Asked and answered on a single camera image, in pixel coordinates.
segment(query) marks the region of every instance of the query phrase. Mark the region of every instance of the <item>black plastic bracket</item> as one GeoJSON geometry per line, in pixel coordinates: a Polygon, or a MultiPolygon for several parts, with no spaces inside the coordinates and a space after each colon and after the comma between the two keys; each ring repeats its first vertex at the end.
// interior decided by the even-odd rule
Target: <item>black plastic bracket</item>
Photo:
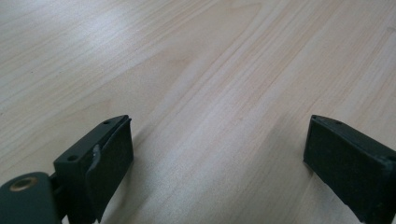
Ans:
{"type": "Polygon", "coordinates": [[[55,160],[55,174],[21,175],[0,188],[0,223],[101,221],[133,159],[128,116],[108,119],[55,160]]]}
{"type": "Polygon", "coordinates": [[[396,212],[396,152],[335,119],[312,116],[304,162],[365,223],[396,212]]]}

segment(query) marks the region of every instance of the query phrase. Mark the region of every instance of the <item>brass screw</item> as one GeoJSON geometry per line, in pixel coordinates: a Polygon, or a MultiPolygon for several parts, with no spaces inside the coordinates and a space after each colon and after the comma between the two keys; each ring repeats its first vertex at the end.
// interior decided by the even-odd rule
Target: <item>brass screw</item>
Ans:
{"type": "Polygon", "coordinates": [[[38,179],[34,176],[28,176],[25,177],[24,179],[20,179],[15,181],[11,187],[9,187],[9,190],[18,192],[22,190],[29,189],[33,185],[35,185],[38,182],[38,179]]]}

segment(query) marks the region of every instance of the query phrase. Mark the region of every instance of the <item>light wooden table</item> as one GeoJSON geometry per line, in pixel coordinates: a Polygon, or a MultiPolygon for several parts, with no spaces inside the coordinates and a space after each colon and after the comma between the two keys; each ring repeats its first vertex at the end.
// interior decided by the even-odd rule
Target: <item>light wooden table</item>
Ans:
{"type": "Polygon", "coordinates": [[[0,183],[122,114],[103,223],[359,223],[304,144],[319,114],[396,148],[396,1],[0,3],[0,183]]]}

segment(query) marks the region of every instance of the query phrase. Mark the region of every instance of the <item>table surface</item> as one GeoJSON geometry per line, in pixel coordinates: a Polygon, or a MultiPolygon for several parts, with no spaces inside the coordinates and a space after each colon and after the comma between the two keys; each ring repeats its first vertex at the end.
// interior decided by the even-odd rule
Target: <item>table surface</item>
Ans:
{"type": "Polygon", "coordinates": [[[312,114],[396,148],[396,1],[3,1],[0,183],[132,117],[103,223],[359,223],[312,114]]]}

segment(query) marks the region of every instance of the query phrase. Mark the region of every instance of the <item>dark green plastic part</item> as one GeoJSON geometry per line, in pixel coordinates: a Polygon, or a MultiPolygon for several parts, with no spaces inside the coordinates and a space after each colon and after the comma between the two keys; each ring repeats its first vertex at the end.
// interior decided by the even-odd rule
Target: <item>dark green plastic part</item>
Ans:
{"type": "Polygon", "coordinates": [[[335,119],[312,116],[304,162],[361,222],[391,223],[396,152],[335,119]]]}

